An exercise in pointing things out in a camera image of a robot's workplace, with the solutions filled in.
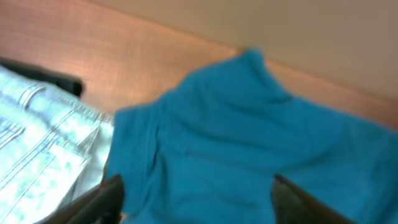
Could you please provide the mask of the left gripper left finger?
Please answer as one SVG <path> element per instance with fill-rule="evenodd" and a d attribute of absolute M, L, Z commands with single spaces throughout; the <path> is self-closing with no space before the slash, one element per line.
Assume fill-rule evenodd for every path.
<path fill-rule="evenodd" d="M 42 224 L 119 224 L 124 202 L 120 175 L 97 185 L 42 220 Z"/>

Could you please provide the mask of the blue t-shirt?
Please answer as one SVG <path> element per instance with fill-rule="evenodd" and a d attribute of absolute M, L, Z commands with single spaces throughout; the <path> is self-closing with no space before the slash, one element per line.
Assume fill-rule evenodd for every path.
<path fill-rule="evenodd" d="M 106 175 L 129 223 L 274 223 L 276 174 L 355 222 L 397 222 L 397 133 L 292 95 L 255 50 L 114 124 Z"/>

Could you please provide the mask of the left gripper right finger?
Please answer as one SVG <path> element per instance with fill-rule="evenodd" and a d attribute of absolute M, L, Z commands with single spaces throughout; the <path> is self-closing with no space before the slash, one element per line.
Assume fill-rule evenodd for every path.
<path fill-rule="evenodd" d="M 271 188 L 277 224 L 353 224 L 283 175 L 277 174 Z"/>

